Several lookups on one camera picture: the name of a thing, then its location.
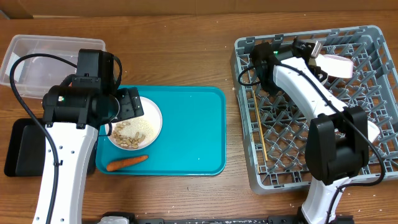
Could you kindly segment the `white bowl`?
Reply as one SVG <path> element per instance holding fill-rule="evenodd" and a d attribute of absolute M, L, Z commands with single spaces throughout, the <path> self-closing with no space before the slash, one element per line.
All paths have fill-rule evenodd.
<path fill-rule="evenodd" d="M 332 77 L 351 78 L 353 76 L 354 64 L 346 57 L 319 54 L 315 59 L 315 64 Z"/>

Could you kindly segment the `wooden chopstick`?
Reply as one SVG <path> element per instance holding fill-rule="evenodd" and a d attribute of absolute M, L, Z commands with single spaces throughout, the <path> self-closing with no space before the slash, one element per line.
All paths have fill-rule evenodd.
<path fill-rule="evenodd" d="M 253 97 L 253 101 L 254 101 L 255 114 L 256 114 L 258 129 L 259 129 L 259 138 L 260 138 L 260 141 L 261 141 L 261 144 L 262 144 L 264 160 L 267 162 L 268 161 L 268 157 L 267 157 L 266 145 L 265 145 L 265 142 L 264 142 L 264 135 L 263 135 L 263 131 L 262 131 L 262 123 L 261 123 L 260 111 L 259 111 L 259 107 L 258 107 L 258 103 L 257 103 L 256 93 L 255 93 L 255 91 L 253 89 L 252 89 L 252 97 Z"/>

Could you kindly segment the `white cup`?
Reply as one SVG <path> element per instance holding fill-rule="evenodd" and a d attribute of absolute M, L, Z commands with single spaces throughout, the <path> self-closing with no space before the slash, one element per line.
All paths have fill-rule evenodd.
<path fill-rule="evenodd" d="M 379 130 L 378 126 L 375 123 L 368 121 L 368 139 L 369 139 L 369 141 L 374 142 L 377 139 L 377 137 L 379 136 L 379 134 L 380 134 L 380 130 Z"/>

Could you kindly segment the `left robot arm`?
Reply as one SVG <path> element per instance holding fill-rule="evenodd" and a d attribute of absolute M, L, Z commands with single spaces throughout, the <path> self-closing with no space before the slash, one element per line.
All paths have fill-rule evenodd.
<path fill-rule="evenodd" d="M 137 88 L 121 88 L 117 56 L 81 49 L 76 72 L 42 99 L 45 162 L 34 223 L 81 223 L 88 165 L 102 125 L 144 114 Z"/>

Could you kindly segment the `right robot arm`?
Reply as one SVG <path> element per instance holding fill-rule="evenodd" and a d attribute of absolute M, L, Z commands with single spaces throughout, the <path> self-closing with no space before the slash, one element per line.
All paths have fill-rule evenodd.
<path fill-rule="evenodd" d="M 262 88 L 270 94 L 286 92 L 309 122 L 305 163 L 312 181 L 297 223 L 335 221 L 339 193 L 369 162 L 365 111 L 348 107 L 323 86 L 330 75 L 350 77 L 353 63 L 321 54 L 321 47 L 316 40 L 294 39 L 278 49 L 264 42 L 249 54 Z"/>

